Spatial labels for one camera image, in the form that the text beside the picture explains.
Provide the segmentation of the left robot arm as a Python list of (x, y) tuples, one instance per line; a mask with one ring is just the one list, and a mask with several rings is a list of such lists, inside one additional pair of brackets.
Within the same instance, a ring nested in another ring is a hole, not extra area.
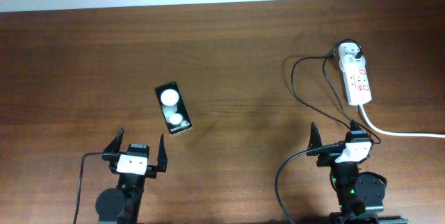
[(131, 143), (127, 151), (120, 146), (124, 130), (104, 149), (102, 159), (109, 162), (109, 169), (119, 176), (117, 186), (104, 190), (95, 203), (99, 223), (136, 223), (146, 179), (157, 178), (167, 170), (168, 157), (164, 137), (160, 137), (157, 164), (149, 164), (149, 146)]

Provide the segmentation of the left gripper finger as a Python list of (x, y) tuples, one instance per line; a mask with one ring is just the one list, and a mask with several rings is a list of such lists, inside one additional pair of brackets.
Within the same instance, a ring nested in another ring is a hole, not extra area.
[(157, 171), (159, 173), (165, 173), (168, 165), (168, 157), (164, 145), (164, 135), (162, 134), (159, 142), (159, 151), (157, 156)]
[(124, 128), (121, 128), (116, 137), (105, 147), (102, 159), (105, 161), (112, 161), (113, 157), (120, 151), (122, 138), (124, 135)]

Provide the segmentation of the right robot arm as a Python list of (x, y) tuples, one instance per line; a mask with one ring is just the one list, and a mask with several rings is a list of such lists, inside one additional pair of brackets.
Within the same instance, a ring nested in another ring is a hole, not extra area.
[(316, 156), (318, 167), (330, 168), (330, 183), (337, 194), (340, 211), (329, 215), (330, 223), (408, 223), (406, 218), (380, 217), (387, 179), (361, 172), (359, 165), (369, 158), (375, 141), (354, 120), (345, 140), (323, 145), (315, 123), (311, 124), (308, 155)]

